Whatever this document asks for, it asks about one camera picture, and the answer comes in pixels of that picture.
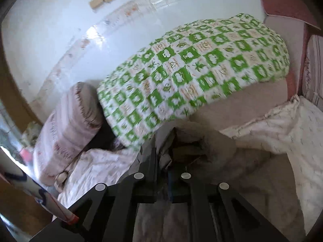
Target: striped fabric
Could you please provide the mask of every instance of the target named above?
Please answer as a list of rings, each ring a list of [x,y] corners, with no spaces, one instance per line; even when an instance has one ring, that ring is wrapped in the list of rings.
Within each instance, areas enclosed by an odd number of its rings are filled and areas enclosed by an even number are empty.
[[[78,82],[62,97],[44,124],[33,161],[35,175],[47,186],[84,149],[103,122],[95,89]]]
[[[303,75],[303,95],[323,111],[323,37],[312,35]]]

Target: pink striped cushion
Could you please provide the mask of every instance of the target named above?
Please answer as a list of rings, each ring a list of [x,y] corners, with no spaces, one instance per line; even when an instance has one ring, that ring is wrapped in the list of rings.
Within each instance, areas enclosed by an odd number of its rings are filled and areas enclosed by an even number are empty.
[[[78,82],[61,98],[44,124],[33,160],[35,175],[47,186],[84,149],[103,122],[96,90]]]
[[[312,35],[306,52],[303,95],[323,111],[323,37]]]

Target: glossy white surface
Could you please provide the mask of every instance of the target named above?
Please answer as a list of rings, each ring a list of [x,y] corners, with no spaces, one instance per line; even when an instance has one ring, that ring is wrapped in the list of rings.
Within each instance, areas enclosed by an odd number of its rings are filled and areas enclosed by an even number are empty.
[[[264,19],[260,0],[115,0],[96,12],[89,1],[17,0],[2,23],[10,71],[42,121],[74,83],[96,86],[138,49],[178,25],[238,13]]]

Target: green and white checkered pillow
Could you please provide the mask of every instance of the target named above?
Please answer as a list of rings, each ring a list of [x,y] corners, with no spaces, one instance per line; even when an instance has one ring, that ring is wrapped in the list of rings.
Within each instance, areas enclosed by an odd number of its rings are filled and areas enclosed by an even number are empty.
[[[113,132],[140,148],[163,121],[257,82],[285,77],[289,55],[275,31],[248,14],[179,26],[104,79],[98,96]]]

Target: pillow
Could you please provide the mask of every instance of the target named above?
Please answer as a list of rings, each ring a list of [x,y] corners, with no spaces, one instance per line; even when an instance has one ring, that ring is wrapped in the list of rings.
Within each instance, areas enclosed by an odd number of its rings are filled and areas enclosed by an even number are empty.
[[[275,31],[248,14],[206,19],[168,31],[100,83],[114,134],[139,149],[164,121],[253,83],[285,77],[289,55]]]
[[[103,119],[95,88],[84,82],[72,86],[45,122],[37,140],[33,162],[39,181],[52,186],[55,177],[96,135]]]
[[[303,95],[323,111],[323,37],[312,35],[308,45],[303,75]]]

